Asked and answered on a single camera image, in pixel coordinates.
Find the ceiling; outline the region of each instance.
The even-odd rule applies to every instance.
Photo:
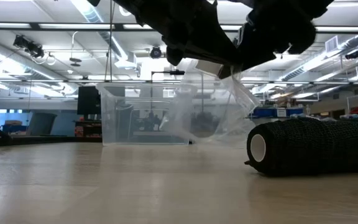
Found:
[[[356,1],[336,1],[330,7],[328,12],[315,20],[317,26],[358,26],[358,7],[354,4]],[[104,22],[108,22],[111,1],[101,0],[97,7],[99,15]],[[218,18],[220,24],[239,24],[242,25],[246,21],[246,15],[250,12],[250,8],[245,5],[219,1]],[[114,23],[135,23],[132,15],[124,16],[119,6],[115,7],[113,22]],[[71,0],[0,0],[0,22],[86,22],[79,10],[73,5]],[[38,44],[42,44],[46,52],[51,53],[56,58],[56,63],[43,66],[48,71],[59,74],[65,78],[81,78],[84,75],[90,79],[104,79],[110,76],[109,66],[106,71],[108,62],[106,53],[108,52],[108,44],[101,38],[97,32],[79,32],[74,37],[73,48],[71,45],[74,32],[65,31],[23,31],[23,30],[0,30],[0,46],[3,46],[15,54],[30,58],[27,53],[17,50],[12,43],[16,35],[24,35],[29,40]],[[170,64],[164,59],[152,60],[148,57],[149,50],[155,46],[161,46],[164,51],[165,46],[161,41],[161,35],[158,32],[113,32],[113,36],[119,45],[127,52],[133,52],[137,56],[137,63],[142,67],[170,69]],[[227,33],[230,39],[235,38],[236,33]],[[283,72],[309,60],[312,55],[316,55],[325,49],[325,42],[334,34],[319,34],[315,43],[301,55],[283,55],[278,59],[265,64],[251,68],[243,73],[243,76],[251,80],[252,77],[264,78],[266,80],[275,79],[271,71]],[[69,61],[70,57],[82,60],[80,67],[73,67]],[[197,72],[193,69],[189,60],[184,60],[179,67],[187,70],[187,72]],[[316,67],[311,72],[318,73],[319,76],[326,75],[340,68],[339,57],[333,58],[329,63]],[[112,75],[116,79],[139,79],[139,74],[135,70],[120,69],[115,66],[112,68]]]

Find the wall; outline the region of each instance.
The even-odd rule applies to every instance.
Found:
[[[0,97],[29,97],[7,90],[0,90]],[[44,96],[32,93],[31,97],[42,98]],[[22,110],[77,110],[76,100],[0,100],[0,109],[22,109]]]
[[[0,113],[0,126],[4,125],[6,120],[22,121],[23,126],[28,126],[31,117],[32,113]]]
[[[79,120],[81,115],[77,115],[76,112],[72,113],[57,113],[53,128],[51,130],[52,135],[64,135],[74,136],[75,122]]]

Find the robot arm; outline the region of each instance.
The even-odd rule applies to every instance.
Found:
[[[88,0],[94,6],[99,0]],[[148,24],[162,34],[167,60],[178,65],[195,58],[223,65],[219,78],[231,68],[247,70],[275,59],[274,53],[300,54],[316,36],[312,24],[334,0],[230,0],[251,7],[236,43],[218,22],[215,1],[207,0],[114,0],[132,13],[138,24]]]

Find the ceiling pipe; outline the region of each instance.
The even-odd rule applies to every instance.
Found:
[[[352,72],[350,73],[352,76],[350,78],[348,78],[349,82],[354,82],[354,84],[357,84],[358,81],[352,81],[352,78],[355,79],[358,76],[358,72]],[[349,86],[349,85],[320,85],[320,86],[312,86],[310,88],[304,89],[303,91],[307,91],[306,93],[319,93],[321,94],[326,94],[326,93],[330,93],[334,90],[337,90],[339,88],[345,87],[345,86]],[[287,97],[292,97],[293,95],[297,95],[299,94],[300,91],[294,91],[291,95],[288,95]]]
[[[71,0],[71,3],[83,15],[83,17],[90,23],[104,22],[98,10],[93,7],[87,0]],[[111,32],[101,31],[98,34],[103,38],[108,45],[111,43],[111,50],[116,54],[119,60],[128,60],[128,55],[124,49],[118,44],[118,41],[111,35]]]
[[[39,9],[42,13],[44,13],[52,22],[56,22],[55,19],[42,7],[40,6],[40,4],[38,4],[36,1],[33,1],[33,0],[29,0],[31,1],[31,3],[37,7],[37,9]],[[86,48],[84,47],[81,43],[79,43],[78,41],[76,41],[76,43],[81,46],[81,48],[83,49],[84,52],[87,52],[89,53],[92,57],[94,57],[94,55]]]
[[[335,72],[332,72],[330,74],[327,74],[327,75],[323,75],[322,77],[316,79],[315,81],[316,82],[323,82],[324,80],[327,80],[329,78],[332,78],[332,77],[335,77],[336,75],[340,75],[340,74],[343,74],[343,73],[346,73],[347,71],[349,70],[352,70],[354,68],[358,67],[358,62],[348,66],[348,67],[344,67],[342,69],[339,69]],[[332,85],[323,85],[323,86],[319,86],[319,87],[316,87],[316,85],[308,85],[308,86],[304,86],[304,87],[295,87],[294,89],[292,90],[289,90],[289,92],[291,92],[291,94],[287,95],[287,97],[291,97],[292,95],[295,95],[297,93],[299,93],[300,91],[304,91],[304,90],[310,90],[310,91],[316,91],[318,89],[324,89],[324,88],[327,88],[327,87],[332,87]]]
[[[335,50],[334,52],[323,51],[317,55],[310,57],[306,63],[304,63],[300,66],[297,66],[295,69],[291,68],[291,69],[286,70],[278,80],[289,81],[290,79],[295,78],[298,75],[302,75],[314,68],[317,68],[318,66],[330,61],[334,57],[348,54],[349,52],[354,50],[356,47],[358,47],[358,35],[353,38],[350,38],[348,40],[345,40],[342,43],[338,43],[337,47],[338,47],[338,49]],[[264,93],[264,92],[274,88],[274,86],[275,85],[273,85],[273,84],[262,85],[262,86],[256,87],[256,89],[253,92],[254,93]]]

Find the security camera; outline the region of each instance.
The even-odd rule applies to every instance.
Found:
[[[159,46],[154,46],[153,49],[150,51],[150,57],[152,59],[158,59],[162,56],[162,51]]]

